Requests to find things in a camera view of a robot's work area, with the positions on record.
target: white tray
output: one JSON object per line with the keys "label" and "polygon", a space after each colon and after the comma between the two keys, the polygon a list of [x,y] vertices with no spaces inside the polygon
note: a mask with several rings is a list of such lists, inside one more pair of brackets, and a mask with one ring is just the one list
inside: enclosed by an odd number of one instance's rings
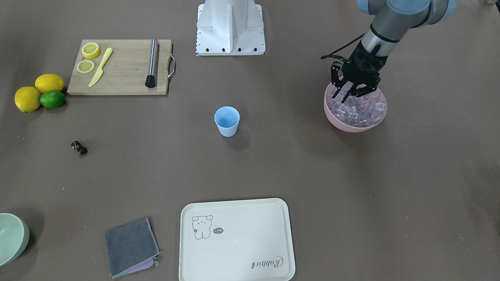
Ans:
{"label": "white tray", "polygon": [[279,198],[189,204],[180,215],[180,281],[288,281],[295,274]]}

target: black cable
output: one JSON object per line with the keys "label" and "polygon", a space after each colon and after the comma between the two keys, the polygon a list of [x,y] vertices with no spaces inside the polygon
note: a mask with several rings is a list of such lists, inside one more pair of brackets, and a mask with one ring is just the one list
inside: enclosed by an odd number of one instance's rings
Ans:
{"label": "black cable", "polygon": [[347,48],[347,47],[348,47],[349,45],[351,45],[352,43],[354,43],[354,42],[358,41],[359,39],[361,39],[361,37],[363,37],[363,35],[365,35],[365,34],[364,34],[364,33],[363,33],[363,34],[361,34],[360,36],[358,36],[358,38],[356,38],[356,39],[352,40],[351,42],[349,42],[349,43],[345,44],[344,46],[342,46],[342,47],[340,47],[340,48],[338,48],[338,49],[334,50],[333,52],[331,52],[331,53],[329,53],[329,54],[327,54],[327,55],[322,56],[322,57],[321,57],[321,59],[331,58],[333,54],[335,54],[335,53],[337,53],[338,51],[341,51],[341,50],[343,50],[343,49]]}

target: lime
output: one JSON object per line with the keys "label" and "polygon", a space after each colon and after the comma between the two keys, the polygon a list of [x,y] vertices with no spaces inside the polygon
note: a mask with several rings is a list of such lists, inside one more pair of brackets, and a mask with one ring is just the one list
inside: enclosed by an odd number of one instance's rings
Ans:
{"label": "lime", "polygon": [[101,50],[99,49],[99,45],[97,43],[90,42],[81,47],[81,53],[87,59],[94,59],[99,56]]}
{"label": "lime", "polygon": [[88,59],[82,60],[76,66],[76,70],[83,74],[89,73],[94,70],[94,62]]}
{"label": "lime", "polygon": [[40,103],[46,108],[58,108],[65,102],[66,96],[60,91],[51,90],[41,95]]}
{"label": "lime", "polygon": [[35,80],[34,86],[42,93],[61,91],[64,88],[64,80],[59,75],[43,74]]}
{"label": "lime", "polygon": [[14,102],[24,112],[32,112],[40,106],[40,92],[35,87],[22,87],[15,92]]}

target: yellow lemon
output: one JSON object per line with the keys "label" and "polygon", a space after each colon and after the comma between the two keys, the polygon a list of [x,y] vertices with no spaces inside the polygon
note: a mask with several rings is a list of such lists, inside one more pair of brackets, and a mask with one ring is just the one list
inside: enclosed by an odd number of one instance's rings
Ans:
{"label": "yellow lemon", "polygon": [[87,59],[95,59],[99,56],[101,50],[99,49],[99,45],[97,43],[90,42],[81,47],[81,53]]}
{"label": "yellow lemon", "polygon": [[82,60],[76,66],[76,70],[83,74],[89,73],[94,70],[94,62],[88,59]]}
{"label": "yellow lemon", "polygon": [[40,92],[35,87],[22,87],[15,92],[14,102],[24,112],[32,112],[40,106]]}
{"label": "yellow lemon", "polygon": [[59,75],[52,73],[43,74],[35,80],[34,86],[42,94],[48,91],[60,92],[64,88],[64,80]]}

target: cup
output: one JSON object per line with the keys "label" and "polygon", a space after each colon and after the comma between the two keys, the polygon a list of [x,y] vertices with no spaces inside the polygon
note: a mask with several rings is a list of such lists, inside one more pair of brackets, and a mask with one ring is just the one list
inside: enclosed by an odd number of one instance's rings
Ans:
{"label": "cup", "polygon": [[221,135],[232,137],[236,134],[240,123],[240,113],[234,107],[224,106],[219,108],[213,118]]}

